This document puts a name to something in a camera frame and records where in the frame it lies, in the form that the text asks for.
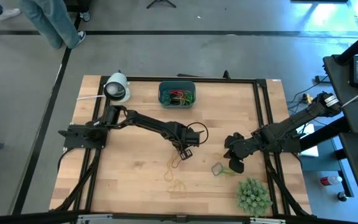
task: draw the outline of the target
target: white bottle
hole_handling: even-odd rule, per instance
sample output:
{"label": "white bottle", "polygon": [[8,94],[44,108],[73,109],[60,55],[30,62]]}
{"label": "white bottle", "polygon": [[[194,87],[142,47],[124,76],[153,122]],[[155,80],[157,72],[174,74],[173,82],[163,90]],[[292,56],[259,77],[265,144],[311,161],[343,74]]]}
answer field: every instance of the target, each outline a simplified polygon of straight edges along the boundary
{"label": "white bottle", "polygon": [[320,179],[320,182],[324,186],[340,184],[342,182],[342,177],[338,177],[338,176],[323,177]]}

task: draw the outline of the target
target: metal clamp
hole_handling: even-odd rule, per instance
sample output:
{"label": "metal clamp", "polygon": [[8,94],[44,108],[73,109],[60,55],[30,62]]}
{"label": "metal clamp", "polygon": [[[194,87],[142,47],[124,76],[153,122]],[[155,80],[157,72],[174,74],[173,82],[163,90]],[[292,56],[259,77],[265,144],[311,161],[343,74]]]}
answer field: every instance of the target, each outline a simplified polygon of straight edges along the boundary
{"label": "metal clamp", "polygon": [[177,223],[186,223],[188,222],[187,215],[177,215]]}
{"label": "metal clamp", "polygon": [[250,218],[250,222],[255,224],[285,224],[285,220],[276,220],[272,218]]}
{"label": "metal clamp", "polygon": [[112,219],[112,214],[79,215],[78,221],[84,224],[85,221]]}

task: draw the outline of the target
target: black bracket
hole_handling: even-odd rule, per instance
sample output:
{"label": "black bracket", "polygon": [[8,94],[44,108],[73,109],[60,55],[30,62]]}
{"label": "black bracket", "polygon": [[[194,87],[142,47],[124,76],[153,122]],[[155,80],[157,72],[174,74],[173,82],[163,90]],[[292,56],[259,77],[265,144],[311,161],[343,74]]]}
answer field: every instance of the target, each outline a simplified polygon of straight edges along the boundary
{"label": "black bracket", "polygon": [[59,134],[66,137],[66,148],[102,149],[106,145],[108,129],[73,124]]}
{"label": "black bracket", "polygon": [[227,70],[224,71],[224,73],[223,73],[223,78],[225,78],[225,79],[227,79],[227,80],[231,79],[230,74],[229,74],[229,71],[227,71]]}
{"label": "black bracket", "polygon": [[256,83],[262,88],[267,88],[266,79],[264,78],[257,78]]}
{"label": "black bracket", "polygon": [[177,223],[186,223],[188,222],[188,217],[187,215],[177,215]]}

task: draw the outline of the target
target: tripod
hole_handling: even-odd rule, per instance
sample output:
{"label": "tripod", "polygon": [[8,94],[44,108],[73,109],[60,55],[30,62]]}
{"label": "tripod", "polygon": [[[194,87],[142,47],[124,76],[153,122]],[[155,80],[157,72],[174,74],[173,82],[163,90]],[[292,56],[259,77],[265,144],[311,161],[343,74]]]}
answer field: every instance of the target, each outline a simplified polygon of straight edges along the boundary
{"label": "tripod", "polygon": [[177,7],[176,5],[174,5],[174,3],[170,2],[169,0],[154,0],[152,3],[150,3],[150,4],[146,7],[146,9],[152,7],[152,5],[154,5],[154,3],[156,3],[156,2],[162,2],[162,1],[165,1],[165,2],[169,3],[172,7]]}

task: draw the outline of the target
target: white camera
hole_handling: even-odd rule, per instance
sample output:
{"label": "white camera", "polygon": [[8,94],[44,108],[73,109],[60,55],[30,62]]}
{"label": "white camera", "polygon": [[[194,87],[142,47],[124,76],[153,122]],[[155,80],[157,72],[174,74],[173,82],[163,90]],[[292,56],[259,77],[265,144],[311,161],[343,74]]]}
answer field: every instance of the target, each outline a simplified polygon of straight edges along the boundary
{"label": "white camera", "polygon": [[103,92],[108,99],[123,103],[131,97],[131,91],[127,86],[127,77],[117,72],[107,80]]}

